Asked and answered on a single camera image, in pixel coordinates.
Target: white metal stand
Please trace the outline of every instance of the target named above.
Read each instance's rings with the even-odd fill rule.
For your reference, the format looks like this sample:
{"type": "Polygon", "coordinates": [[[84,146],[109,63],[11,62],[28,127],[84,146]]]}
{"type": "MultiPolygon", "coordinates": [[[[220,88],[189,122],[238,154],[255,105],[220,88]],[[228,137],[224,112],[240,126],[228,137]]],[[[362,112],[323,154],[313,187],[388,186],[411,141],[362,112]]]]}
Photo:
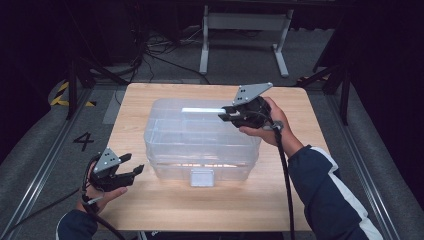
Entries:
{"type": "Polygon", "coordinates": [[[203,15],[203,46],[200,57],[199,72],[206,74],[208,71],[209,57],[209,29],[241,29],[241,30],[263,30],[280,31],[280,41],[273,44],[273,51],[282,77],[288,77],[289,73],[284,62],[282,48],[290,27],[293,10],[287,14],[240,14],[240,13],[209,13],[205,6],[203,15]]]}

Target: person's arm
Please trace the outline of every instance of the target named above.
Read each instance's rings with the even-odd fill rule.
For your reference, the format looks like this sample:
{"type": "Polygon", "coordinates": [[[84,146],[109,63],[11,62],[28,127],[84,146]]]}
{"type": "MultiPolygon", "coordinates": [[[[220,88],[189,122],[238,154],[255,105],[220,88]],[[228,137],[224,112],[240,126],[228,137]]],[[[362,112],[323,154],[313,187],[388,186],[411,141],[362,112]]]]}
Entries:
{"type": "Polygon", "coordinates": [[[89,240],[97,231],[97,222],[86,212],[74,209],[66,213],[56,228],[57,240],[89,240]]]}
{"type": "MultiPolygon", "coordinates": [[[[305,205],[305,217],[317,239],[383,239],[365,208],[338,177],[338,166],[322,149],[304,147],[290,129],[284,112],[270,98],[271,118],[283,122],[282,144],[289,175],[305,205]]],[[[274,132],[240,127],[276,145],[274,132]]]]}
{"type": "MultiPolygon", "coordinates": [[[[90,185],[87,188],[86,195],[90,198],[97,198],[103,195],[103,198],[96,202],[97,206],[99,207],[98,213],[100,213],[110,201],[126,193],[127,190],[128,189],[126,187],[120,187],[113,191],[103,193],[90,185]]],[[[62,219],[60,219],[56,228],[56,239],[88,240],[92,239],[96,231],[96,220],[85,211],[81,200],[78,200],[75,209],[66,213],[62,219]]]]}

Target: wooden table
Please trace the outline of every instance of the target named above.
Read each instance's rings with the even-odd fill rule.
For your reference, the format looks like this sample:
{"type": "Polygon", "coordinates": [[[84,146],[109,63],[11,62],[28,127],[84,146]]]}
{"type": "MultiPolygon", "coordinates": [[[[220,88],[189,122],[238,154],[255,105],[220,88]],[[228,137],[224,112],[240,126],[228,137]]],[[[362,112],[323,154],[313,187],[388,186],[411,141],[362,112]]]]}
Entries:
{"type": "MultiPolygon", "coordinates": [[[[188,181],[158,179],[146,158],[143,134],[152,103],[160,98],[232,100],[238,86],[130,84],[109,147],[132,153],[118,172],[145,164],[134,185],[101,213],[119,230],[145,231],[289,231],[289,212],[278,149],[262,141],[259,159],[246,181],[218,181],[213,188],[193,188],[188,181]]],[[[300,88],[273,87],[269,96],[286,112],[304,144],[327,145],[309,102],[300,88]]],[[[293,192],[295,229],[310,230],[303,204],[293,192]]]]}

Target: black number 4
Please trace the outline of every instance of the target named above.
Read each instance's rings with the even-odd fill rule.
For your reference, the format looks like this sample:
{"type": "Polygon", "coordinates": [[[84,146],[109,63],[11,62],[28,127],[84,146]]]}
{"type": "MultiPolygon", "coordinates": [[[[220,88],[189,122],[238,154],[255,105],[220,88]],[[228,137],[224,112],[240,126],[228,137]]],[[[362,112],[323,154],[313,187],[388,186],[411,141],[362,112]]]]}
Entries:
{"type": "Polygon", "coordinates": [[[84,133],[81,137],[78,137],[76,139],[74,139],[74,143],[84,143],[84,145],[82,146],[82,152],[85,151],[85,148],[87,147],[87,143],[93,143],[94,140],[90,140],[91,137],[91,133],[86,132],[84,133]]]}

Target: transparent plastic container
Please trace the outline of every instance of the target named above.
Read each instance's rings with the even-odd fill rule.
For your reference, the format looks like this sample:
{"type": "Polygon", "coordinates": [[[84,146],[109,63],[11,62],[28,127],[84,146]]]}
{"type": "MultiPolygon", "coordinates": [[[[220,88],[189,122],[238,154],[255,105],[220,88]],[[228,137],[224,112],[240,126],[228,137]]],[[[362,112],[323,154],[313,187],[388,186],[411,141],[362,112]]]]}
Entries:
{"type": "Polygon", "coordinates": [[[218,113],[182,112],[230,105],[226,100],[156,100],[144,132],[147,158],[156,175],[189,180],[192,186],[247,179],[258,160],[261,138],[240,133],[218,113]]]}

